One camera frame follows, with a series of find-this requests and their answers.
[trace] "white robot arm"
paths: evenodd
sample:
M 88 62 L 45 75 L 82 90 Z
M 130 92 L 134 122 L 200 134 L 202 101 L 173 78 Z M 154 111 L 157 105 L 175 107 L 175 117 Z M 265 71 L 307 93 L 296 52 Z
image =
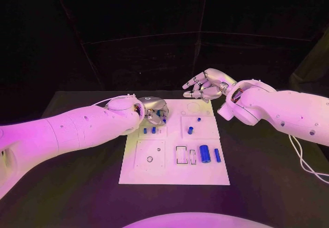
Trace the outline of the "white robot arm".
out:
M 273 127 L 300 139 L 329 146 L 329 99 L 294 91 L 276 91 L 257 80 L 237 82 L 216 69 L 199 73 L 183 85 L 193 85 L 185 97 L 205 101 L 226 95 L 218 114 L 231 120 L 235 116 L 248 125 L 264 119 Z
M 45 160 L 131 133 L 144 118 L 163 124 L 169 112 L 163 99 L 125 95 L 107 100 L 105 107 L 86 106 L 53 117 L 0 126 L 0 199 Z

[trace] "wire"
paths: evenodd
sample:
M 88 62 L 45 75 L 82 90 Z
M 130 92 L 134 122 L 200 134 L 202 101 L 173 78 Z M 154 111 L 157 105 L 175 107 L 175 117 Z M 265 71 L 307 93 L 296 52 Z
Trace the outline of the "wire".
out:
M 291 142 L 291 145 L 293 145 L 293 148 L 294 148 L 294 151 L 299 155 L 299 158 L 300 158 L 300 166 L 303 168 L 303 170 L 309 173 L 312 173 L 326 184 L 329 184 L 329 181 L 323 180 L 320 176 L 329 176 L 329 174 L 325 174 L 325 173 L 320 173 L 320 172 L 314 172 L 314 170 L 310 168 L 309 164 L 306 163 L 306 161 L 303 160 L 303 149 L 302 149 L 302 145 L 300 145 L 300 142 L 299 140 L 296 139 L 296 137 L 293 136 L 293 139 L 296 140 L 299 146 L 300 146 L 300 153 L 299 153 L 299 150 L 294 146 L 294 143 L 293 143 L 293 140 L 291 140 L 291 135 L 289 135 L 289 139 L 290 139 L 290 142 Z
M 91 106 L 94 106 L 94 105 L 97 105 L 97 104 L 99 104 L 99 103 L 102 103 L 102 102 L 105 102 L 105 101 L 110 101 L 110 100 L 112 100 L 112 99 L 117 99 L 117 98 L 125 98 L 125 97 L 128 97 L 130 95 L 124 95 L 124 96 L 117 96 L 117 97 L 112 97 L 112 98 L 108 98 L 108 99 L 105 99 L 105 100 L 102 100 L 102 101 L 99 101 L 99 102 L 97 102 L 95 104 L 92 104 Z

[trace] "blue cylinder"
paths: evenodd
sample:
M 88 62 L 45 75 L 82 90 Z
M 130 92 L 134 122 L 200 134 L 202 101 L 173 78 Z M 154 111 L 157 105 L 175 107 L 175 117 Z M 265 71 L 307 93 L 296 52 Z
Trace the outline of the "blue cylinder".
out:
M 219 157 L 219 151 L 218 151 L 218 148 L 215 149 L 215 156 L 216 156 L 216 160 L 218 160 L 218 162 L 221 162 L 221 157 Z
M 209 148 L 206 145 L 200 146 L 200 161 L 202 161 L 202 163 L 211 162 Z
M 189 127 L 188 134 L 192 134 L 192 132 L 193 132 L 193 127 Z

